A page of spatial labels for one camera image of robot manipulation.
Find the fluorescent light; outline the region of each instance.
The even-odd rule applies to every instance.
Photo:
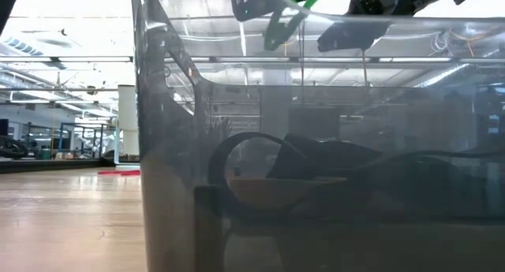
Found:
[[[181,105],[182,108],[188,112],[188,114],[191,114],[191,115],[195,115],[195,112],[193,110],[191,110],[188,106],[186,105]]]
[[[130,57],[60,57],[60,62],[131,62]]]
[[[34,96],[34,97],[37,97],[37,98],[40,98],[40,99],[49,99],[49,100],[55,100],[55,99],[63,99],[61,96],[57,96],[53,93],[51,93],[51,91],[20,91],[21,94],[25,94],[25,95],[31,95],[31,96]]]
[[[314,61],[314,62],[363,62],[363,58],[305,58],[304,62]],[[365,58],[365,62],[370,61],[370,58]]]
[[[90,118],[80,118],[76,117],[76,123],[101,123],[102,121],[109,121],[108,117],[90,117]]]
[[[81,108],[79,108],[77,106],[69,105],[69,104],[66,104],[66,103],[62,103],[62,106],[65,107],[65,108],[68,108],[69,110],[82,111]]]
[[[61,101],[56,101],[56,103],[70,103],[70,104],[74,104],[74,103],[79,103],[79,104],[93,104],[95,103],[94,101],[90,101],[90,100],[61,100]]]
[[[484,54],[483,57],[484,58],[489,57],[489,56],[495,54],[498,51],[499,50],[494,50],[494,51],[488,52],[487,54]],[[434,76],[434,77],[426,80],[425,82],[423,82],[421,84],[417,84],[414,87],[415,88],[426,88],[426,87],[429,87],[429,86],[431,86],[433,84],[436,84],[436,83],[440,82],[445,77],[450,76],[451,74],[453,74],[453,73],[455,73],[455,72],[457,72],[457,71],[459,71],[461,69],[464,69],[464,68],[466,68],[468,66],[470,66],[469,63],[458,65],[458,66],[456,66],[456,67],[454,67],[452,69],[448,69],[445,72],[442,72],[441,74],[439,74],[437,76]]]
[[[410,62],[410,63],[419,63],[419,62],[447,62],[450,61],[450,58],[381,58],[379,62]]]
[[[110,100],[110,101],[98,101],[98,103],[101,103],[101,104],[118,104],[119,102],[118,101]]]
[[[179,95],[178,93],[174,93],[174,101],[182,102],[183,99],[182,99],[181,95]]]
[[[1,56],[0,62],[51,62],[51,59],[39,56]]]
[[[101,117],[117,117],[117,114],[113,114],[111,112],[105,110],[86,110],[87,113],[98,115]]]
[[[463,58],[461,63],[505,63],[504,58]]]
[[[84,126],[85,128],[102,128],[104,123],[79,123],[79,126]]]
[[[204,57],[194,57],[194,58],[191,58],[191,60],[193,60],[194,62],[209,62],[209,58],[204,58]]]
[[[49,103],[47,100],[43,99],[26,99],[26,100],[12,100],[11,103]]]
[[[218,58],[218,62],[270,62],[280,61],[288,62],[289,58],[262,58],[262,57],[222,57]]]
[[[240,31],[240,45],[242,48],[242,55],[247,56],[247,47],[245,46],[245,33],[244,33],[244,24],[238,23],[238,30]]]

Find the wooden floor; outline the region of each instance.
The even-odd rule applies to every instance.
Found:
[[[140,178],[0,175],[0,271],[146,271]]]

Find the red mat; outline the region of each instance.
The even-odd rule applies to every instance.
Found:
[[[140,170],[111,170],[111,171],[101,171],[98,174],[121,174],[122,176],[129,175],[140,175]]]

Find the white pillar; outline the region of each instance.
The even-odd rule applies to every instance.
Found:
[[[289,132],[289,110],[292,103],[291,71],[265,69],[261,92],[261,132],[284,138]]]
[[[118,85],[119,128],[123,131],[125,154],[139,154],[139,129],[137,117],[137,92],[135,85]]]

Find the transparent plastic bin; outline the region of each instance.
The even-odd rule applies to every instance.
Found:
[[[503,270],[505,23],[264,2],[133,0],[149,271]]]

